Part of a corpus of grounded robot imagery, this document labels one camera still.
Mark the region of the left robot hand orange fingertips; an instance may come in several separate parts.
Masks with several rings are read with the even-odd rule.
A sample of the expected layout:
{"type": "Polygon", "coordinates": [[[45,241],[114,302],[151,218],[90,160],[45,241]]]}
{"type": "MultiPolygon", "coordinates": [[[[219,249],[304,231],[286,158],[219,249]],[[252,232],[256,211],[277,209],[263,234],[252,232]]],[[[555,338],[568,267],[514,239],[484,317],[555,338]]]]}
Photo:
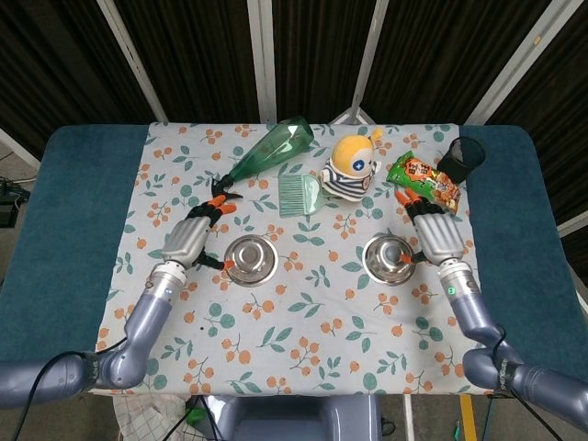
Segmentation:
{"type": "Polygon", "coordinates": [[[223,262],[205,251],[209,233],[217,221],[237,207],[226,203],[226,196],[219,195],[192,208],[187,216],[172,229],[161,254],[165,262],[175,262],[185,269],[207,266],[216,270],[229,269],[233,262],[223,262]]]}

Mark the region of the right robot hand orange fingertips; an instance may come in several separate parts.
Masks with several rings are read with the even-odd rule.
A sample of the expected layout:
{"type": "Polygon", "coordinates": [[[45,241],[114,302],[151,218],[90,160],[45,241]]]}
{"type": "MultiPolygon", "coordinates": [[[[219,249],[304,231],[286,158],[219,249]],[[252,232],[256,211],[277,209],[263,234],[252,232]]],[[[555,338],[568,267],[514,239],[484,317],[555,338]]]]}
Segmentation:
{"type": "Polygon", "coordinates": [[[409,188],[396,190],[394,195],[409,216],[421,246],[421,251],[412,256],[401,254],[403,263],[441,266],[448,260],[462,259],[464,243],[448,213],[409,188]]]}

